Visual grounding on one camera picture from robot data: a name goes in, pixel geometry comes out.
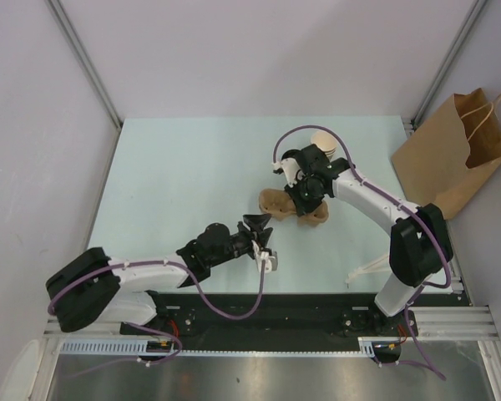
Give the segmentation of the brown paper cup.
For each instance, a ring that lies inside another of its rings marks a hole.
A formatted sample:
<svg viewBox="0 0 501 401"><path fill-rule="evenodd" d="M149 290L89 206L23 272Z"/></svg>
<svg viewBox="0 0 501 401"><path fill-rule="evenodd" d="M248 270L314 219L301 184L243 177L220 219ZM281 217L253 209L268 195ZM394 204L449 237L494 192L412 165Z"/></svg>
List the brown paper cup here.
<svg viewBox="0 0 501 401"><path fill-rule="evenodd" d="M326 131L318 130L311 136L311 143L317 146L331 160L336 153L338 142Z"/></svg>

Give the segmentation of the black plastic cup lid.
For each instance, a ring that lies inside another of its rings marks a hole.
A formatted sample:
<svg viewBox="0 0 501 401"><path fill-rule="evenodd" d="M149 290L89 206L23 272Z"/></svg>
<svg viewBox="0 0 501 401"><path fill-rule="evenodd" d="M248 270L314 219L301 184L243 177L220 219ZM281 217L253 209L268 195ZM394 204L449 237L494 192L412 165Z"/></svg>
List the black plastic cup lid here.
<svg viewBox="0 0 501 401"><path fill-rule="evenodd" d="M297 160L297 157L300 155L301 151L297 149L287 150L282 156L281 160L293 159Z"/></svg>

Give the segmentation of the brown pulp cup carrier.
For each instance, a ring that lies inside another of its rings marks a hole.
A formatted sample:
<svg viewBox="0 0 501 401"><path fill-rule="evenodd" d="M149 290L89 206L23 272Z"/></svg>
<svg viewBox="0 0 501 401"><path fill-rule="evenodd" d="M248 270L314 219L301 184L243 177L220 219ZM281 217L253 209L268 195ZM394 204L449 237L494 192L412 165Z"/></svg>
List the brown pulp cup carrier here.
<svg viewBox="0 0 501 401"><path fill-rule="evenodd" d="M317 227L325 223L329 218L328 205L323 201L313 212L299 216L297 218L298 226Z"/></svg>
<svg viewBox="0 0 501 401"><path fill-rule="evenodd" d="M258 205L263 213L271 215L277 221L297 216L293 200L283 190L262 190L258 196Z"/></svg>

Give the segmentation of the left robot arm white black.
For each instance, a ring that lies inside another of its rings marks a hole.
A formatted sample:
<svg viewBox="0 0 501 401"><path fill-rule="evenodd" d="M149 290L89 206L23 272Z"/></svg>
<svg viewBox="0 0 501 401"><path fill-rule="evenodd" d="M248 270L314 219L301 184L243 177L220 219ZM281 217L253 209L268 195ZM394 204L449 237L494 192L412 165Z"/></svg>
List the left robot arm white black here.
<svg viewBox="0 0 501 401"><path fill-rule="evenodd" d="M45 284L48 313L63 332L77 332L95 322L117 320L162 332L167 312L156 305L161 292L198 287L213 268L248 256L265 275L277 267L268 247L271 215L245 215L236 233L212 223L175 253L155 260L119 260L92 247L51 276Z"/></svg>

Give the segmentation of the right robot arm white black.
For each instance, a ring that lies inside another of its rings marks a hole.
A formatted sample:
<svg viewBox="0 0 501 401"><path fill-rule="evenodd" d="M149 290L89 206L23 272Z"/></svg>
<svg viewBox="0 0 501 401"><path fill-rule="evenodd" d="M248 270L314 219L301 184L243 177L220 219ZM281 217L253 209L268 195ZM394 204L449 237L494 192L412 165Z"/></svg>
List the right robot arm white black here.
<svg viewBox="0 0 501 401"><path fill-rule="evenodd" d="M443 213L436 205L400 200L362 177L350 160L329 160L316 145L288 150L273 169L286 177L284 191L298 216L313 214L329 196L355 207L389 235L392 273L374 299L377 309L368 314L369 327L376 334L388 335L397 327L397 314L432 275L444 270L441 287L450 284L448 263L453 248Z"/></svg>

